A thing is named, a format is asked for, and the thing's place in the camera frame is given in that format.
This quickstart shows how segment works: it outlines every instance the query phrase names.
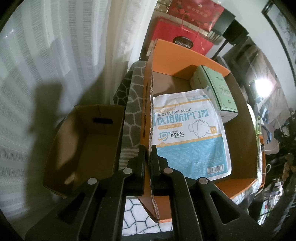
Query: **striped curtain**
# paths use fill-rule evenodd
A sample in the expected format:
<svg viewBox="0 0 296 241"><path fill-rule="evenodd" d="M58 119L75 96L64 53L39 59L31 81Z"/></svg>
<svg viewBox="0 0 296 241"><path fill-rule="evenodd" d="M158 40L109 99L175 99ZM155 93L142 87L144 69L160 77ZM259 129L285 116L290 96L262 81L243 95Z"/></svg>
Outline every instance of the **striped curtain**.
<svg viewBox="0 0 296 241"><path fill-rule="evenodd" d="M59 123L110 104L157 0L24 0L0 33L0 208L26 231L59 197L41 186Z"/></svg>

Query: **green box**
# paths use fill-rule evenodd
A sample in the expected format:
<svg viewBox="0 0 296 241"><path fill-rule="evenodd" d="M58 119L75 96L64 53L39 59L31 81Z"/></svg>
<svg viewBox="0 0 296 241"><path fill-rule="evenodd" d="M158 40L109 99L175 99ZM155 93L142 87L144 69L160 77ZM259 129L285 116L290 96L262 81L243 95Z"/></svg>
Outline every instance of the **green box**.
<svg viewBox="0 0 296 241"><path fill-rule="evenodd" d="M190 85L192 89L207 89L209 97L218 108L223 123L237 116L237 106L223 76L206 66L200 65L194 72Z"/></svg>

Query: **bright light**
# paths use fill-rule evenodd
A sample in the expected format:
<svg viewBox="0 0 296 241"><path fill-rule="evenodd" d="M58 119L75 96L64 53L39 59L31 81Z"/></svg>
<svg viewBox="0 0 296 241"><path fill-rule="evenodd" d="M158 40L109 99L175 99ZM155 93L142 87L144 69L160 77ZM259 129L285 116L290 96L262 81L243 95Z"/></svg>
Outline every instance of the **bright light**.
<svg viewBox="0 0 296 241"><path fill-rule="evenodd" d="M273 85L268 79L255 80L257 93L260 97L267 97L270 95Z"/></svg>

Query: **wall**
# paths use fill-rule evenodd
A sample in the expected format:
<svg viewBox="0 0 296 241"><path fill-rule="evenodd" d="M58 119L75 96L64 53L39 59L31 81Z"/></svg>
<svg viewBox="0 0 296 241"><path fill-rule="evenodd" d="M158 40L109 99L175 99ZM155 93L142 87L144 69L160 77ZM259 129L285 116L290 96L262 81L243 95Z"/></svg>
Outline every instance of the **wall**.
<svg viewBox="0 0 296 241"><path fill-rule="evenodd" d="M261 13L268 0L220 1L223 7L236 15L236 20L247 29L249 36L264 52L279 78L289 107L296 109L296 88L288 59L274 30ZM207 57L211 58L223 42L213 46ZM227 44L219 55L223 56L231 47L231 44Z"/></svg>

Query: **sheer curtain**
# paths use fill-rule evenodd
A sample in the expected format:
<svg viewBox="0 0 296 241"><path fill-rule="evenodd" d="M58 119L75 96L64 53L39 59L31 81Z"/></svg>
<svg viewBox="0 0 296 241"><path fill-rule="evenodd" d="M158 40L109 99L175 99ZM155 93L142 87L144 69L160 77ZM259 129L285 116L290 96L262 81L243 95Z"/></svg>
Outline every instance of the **sheer curtain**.
<svg viewBox="0 0 296 241"><path fill-rule="evenodd" d="M24 237L58 197L41 186L57 125L112 104L157 0L24 0L0 33L0 208Z"/></svg>

